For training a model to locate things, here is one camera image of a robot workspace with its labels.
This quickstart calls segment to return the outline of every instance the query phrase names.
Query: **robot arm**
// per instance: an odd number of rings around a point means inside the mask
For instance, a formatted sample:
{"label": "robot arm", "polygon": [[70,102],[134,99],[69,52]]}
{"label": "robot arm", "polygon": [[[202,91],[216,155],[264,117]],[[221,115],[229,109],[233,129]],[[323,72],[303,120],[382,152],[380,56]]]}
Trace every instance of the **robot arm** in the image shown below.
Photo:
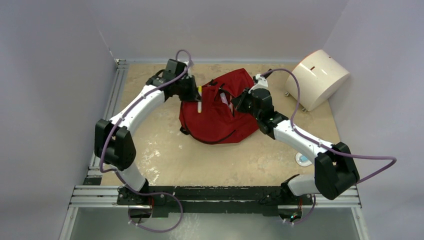
{"label": "robot arm", "polygon": [[[109,121],[100,119],[96,123],[94,154],[99,158],[101,157],[106,138],[114,125],[117,124],[113,137],[107,146],[104,162],[116,168],[122,180],[138,192],[148,191],[149,182],[134,163],[136,148],[131,135],[134,135],[146,117],[169,97],[178,95],[181,101],[186,102],[199,102],[201,100],[195,77],[190,72],[165,88],[153,91],[156,87],[182,74],[185,68],[187,68],[186,63],[170,59],[166,68],[153,75],[146,82],[140,94],[124,110],[113,116]],[[143,96],[146,96],[146,99],[134,105]],[[133,109],[123,118],[124,113],[132,107]]]}
{"label": "robot arm", "polygon": [[335,155],[321,147],[321,145],[332,146],[338,152],[350,154],[346,144],[343,142],[332,144],[294,126],[302,134],[319,142],[319,145],[298,135],[293,130],[290,119],[274,111],[273,100],[267,89],[267,80],[260,74],[253,80],[255,85],[252,88],[245,89],[240,96],[232,100],[235,109],[241,113],[251,114],[261,132],[290,145],[315,166],[314,174],[298,174],[281,184],[281,190],[287,197],[322,194],[327,199],[333,200],[359,181],[358,170],[351,157]]}

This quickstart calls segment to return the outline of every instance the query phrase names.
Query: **floor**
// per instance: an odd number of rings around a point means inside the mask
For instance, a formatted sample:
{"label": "floor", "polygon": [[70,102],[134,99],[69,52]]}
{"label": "floor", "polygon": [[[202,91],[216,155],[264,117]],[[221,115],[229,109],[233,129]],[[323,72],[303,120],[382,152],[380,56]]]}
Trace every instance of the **floor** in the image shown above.
{"label": "floor", "polygon": [[[232,70],[245,68],[251,76],[268,69],[293,69],[282,64],[196,64],[192,73],[197,85],[203,85]],[[132,64],[120,103],[120,109],[136,97],[146,81],[164,64]],[[285,72],[274,72],[268,78],[275,109],[290,117],[296,100],[284,96]],[[168,99],[141,124],[133,136],[137,149],[136,164],[151,185],[169,186],[279,186],[295,174],[310,174],[313,166],[301,167],[297,153],[290,146],[272,140],[259,130],[237,144],[207,145],[180,133],[180,101]],[[299,111],[296,124],[329,142],[340,141],[329,103],[312,112]],[[118,186],[113,173],[106,173],[102,185]]]}

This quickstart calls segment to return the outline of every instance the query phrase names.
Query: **white drum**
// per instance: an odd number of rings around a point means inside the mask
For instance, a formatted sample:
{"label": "white drum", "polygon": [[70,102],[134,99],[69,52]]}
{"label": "white drum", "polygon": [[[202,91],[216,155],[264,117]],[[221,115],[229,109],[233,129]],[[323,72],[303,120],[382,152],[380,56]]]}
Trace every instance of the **white drum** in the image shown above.
{"label": "white drum", "polygon": [[[312,111],[327,100],[350,76],[322,49],[305,57],[292,72],[299,82],[300,104],[307,111]],[[298,89],[291,75],[284,88],[295,99],[298,98]]]}

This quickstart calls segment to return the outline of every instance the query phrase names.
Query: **red backpack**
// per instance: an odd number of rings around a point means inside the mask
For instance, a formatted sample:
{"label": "red backpack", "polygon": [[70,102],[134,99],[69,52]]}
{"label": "red backpack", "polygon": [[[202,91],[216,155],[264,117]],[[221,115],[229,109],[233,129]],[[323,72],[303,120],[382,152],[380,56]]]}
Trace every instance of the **red backpack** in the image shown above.
{"label": "red backpack", "polygon": [[254,85],[244,69],[226,73],[202,86],[201,113],[197,102],[181,102],[180,131],[204,144],[239,143],[258,129],[256,120],[240,113],[231,99]]}

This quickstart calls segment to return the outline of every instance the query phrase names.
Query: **gray wall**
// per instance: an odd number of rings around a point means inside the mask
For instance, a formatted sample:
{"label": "gray wall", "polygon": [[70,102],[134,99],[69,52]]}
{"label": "gray wall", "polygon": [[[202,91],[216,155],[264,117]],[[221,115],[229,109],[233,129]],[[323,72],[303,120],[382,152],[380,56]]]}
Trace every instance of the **gray wall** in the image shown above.
{"label": "gray wall", "polygon": [[348,0],[88,0],[115,58],[297,62],[323,47]]}
{"label": "gray wall", "polygon": [[[351,72],[330,99],[341,139],[398,157],[358,186],[372,239],[424,235],[423,12],[422,0],[350,0],[324,46]],[[356,162],[363,177],[386,163]]]}
{"label": "gray wall", "polygon": [[81,0],[6,0],[0,66],[0,239],[57,239],[114,61]]}

